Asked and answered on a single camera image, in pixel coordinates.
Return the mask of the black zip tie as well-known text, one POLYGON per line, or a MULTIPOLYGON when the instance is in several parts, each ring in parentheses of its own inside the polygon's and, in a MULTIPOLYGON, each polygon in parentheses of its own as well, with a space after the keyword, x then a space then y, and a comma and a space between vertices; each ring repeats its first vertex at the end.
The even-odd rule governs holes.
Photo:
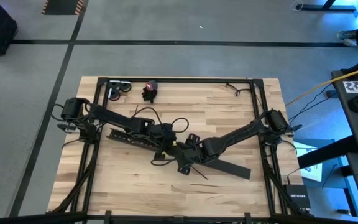
POLYGON ((195 168, 194 166, 191 166, 191 168, 197 172, 200 176, 202 176, 204 179, 209 180, 204 174, 202 174, 197 168, 195 168))

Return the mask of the black mat with hazard stripes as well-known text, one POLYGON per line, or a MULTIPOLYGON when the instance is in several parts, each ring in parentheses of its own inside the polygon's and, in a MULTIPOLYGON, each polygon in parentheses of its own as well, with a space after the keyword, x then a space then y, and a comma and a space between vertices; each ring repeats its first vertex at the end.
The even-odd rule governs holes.
POLYGON ((46 0, 43 15, 79 15, 84 0, 46 0))

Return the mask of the black network switch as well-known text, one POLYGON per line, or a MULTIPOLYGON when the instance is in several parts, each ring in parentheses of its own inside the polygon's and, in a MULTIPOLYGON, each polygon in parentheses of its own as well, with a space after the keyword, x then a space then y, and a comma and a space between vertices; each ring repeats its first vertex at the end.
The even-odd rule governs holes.
POLYGON ((304 185, 284 185, 284 187, 292 201, 295 202, 302 211, 309 213, 311 205, 307 188, 304 185))

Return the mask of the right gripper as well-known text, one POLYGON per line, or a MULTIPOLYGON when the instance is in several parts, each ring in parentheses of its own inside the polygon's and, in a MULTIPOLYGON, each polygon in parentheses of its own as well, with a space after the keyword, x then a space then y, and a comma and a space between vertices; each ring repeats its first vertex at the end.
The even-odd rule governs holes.
MULTIPOLYGON (((219 158, 219 152, 207 149, 200 137, 193 133, 188 135, 185 142, 179 142, 178 147, 182 156, 191 162, 206 162, 219 158)), ((178 161, 178 172, 189 175, 192 167, 191 162, 178 161)))

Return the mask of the black raceway cover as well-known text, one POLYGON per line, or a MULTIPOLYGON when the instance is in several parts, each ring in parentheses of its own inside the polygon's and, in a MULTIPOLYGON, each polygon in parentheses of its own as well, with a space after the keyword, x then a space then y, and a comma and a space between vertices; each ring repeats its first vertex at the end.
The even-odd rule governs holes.
POLYGON ((240 177, 247 180, 250 179, 250 175, 251 175, 251 170, 249 168, 239 166, 230 162, 222 161, 220 159, 212 159, 206 162, 193 161, 193 163, 201 166, 209 167, 221 172, 225 172, 227 174, 231 174, 236 177, 240 177))

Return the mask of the black extrusion table frame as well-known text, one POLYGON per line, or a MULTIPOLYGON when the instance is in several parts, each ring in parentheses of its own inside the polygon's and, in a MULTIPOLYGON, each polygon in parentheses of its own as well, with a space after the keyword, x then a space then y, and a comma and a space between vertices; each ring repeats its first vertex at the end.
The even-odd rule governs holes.
MULTIPOLYGON (((281 111, 287 121, 279 82, 271 78, 83 77, 77 95, 70 98, 86 98, 127 117, 172 123, 178 142, 190 133, 200 139, 223 136, 268 110, 281 111), (111 101, 110 80, 131 82, 132 89, 111 101), (153 104, 142 98, 150 80, 158 83, 153 104)), ((67 133, 48 214, 82 223, 295 223, 308 216, 283 183, 294 175, 295 184, 302 185, 292 133, 271 146, 254 136, 221 154, 220 160, 249 168, 249 180, 193 164, 206 180, 192 168, 189 175, 179 173, 175 157, 165 154, 158 161, 152 151, 108 139, 112 129, 121 130, 105 124, 94 144, 80 141, 78 130, 67 133)))

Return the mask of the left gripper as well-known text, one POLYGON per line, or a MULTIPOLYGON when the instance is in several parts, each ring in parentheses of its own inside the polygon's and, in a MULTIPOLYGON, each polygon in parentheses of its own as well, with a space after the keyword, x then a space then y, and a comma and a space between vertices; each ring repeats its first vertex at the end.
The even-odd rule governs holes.
POLYGON ((168 149, 169 156, 177 156, 179 154, 179 147, 173 144, 176 140, 176 134, 173 130, 173 124, 162 123, 154 126, 154 136, 157 139, 160 147, 157 151, 157 160, 163 161, 165 159, 165 152, 168 149))

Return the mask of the black slotted cable raceway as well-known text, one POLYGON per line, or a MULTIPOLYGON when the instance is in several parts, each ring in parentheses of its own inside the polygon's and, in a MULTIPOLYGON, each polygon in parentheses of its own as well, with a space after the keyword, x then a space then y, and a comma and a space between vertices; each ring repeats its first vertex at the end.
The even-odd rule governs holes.
POLYGON ((108 139, 113 141, 119 141, 124 144, 131 146, 139 147, 146 149, 152 152, 157 153, 160 144, 153 134, 151 135, 140 135, 140 134, 130 134, 117 129, 112 129, 110 135, 107 136, 108 139))

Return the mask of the white paper sheet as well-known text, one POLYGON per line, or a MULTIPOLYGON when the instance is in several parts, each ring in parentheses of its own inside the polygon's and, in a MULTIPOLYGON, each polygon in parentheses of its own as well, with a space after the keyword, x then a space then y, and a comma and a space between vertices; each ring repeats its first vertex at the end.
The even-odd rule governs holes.
MULTIPOLYGON (((296 147, 296 156, 297 157, 301 157, 309 152, 313 152, 313 151, 317 150, 316 147, 309 146, 307 144, 302 144, 302 143, 299 143, 296 141, 294 141, 293 144, 296 147)), ((311 167, 303 168, 301 170, 301 175, 304 178, 307 178, 307 179, 310 179, 313 181, 317 181, 317 182, 321 182, 322 171, 323 171, 323 164, 319 163, 319 164, 315 164, 311 167)))

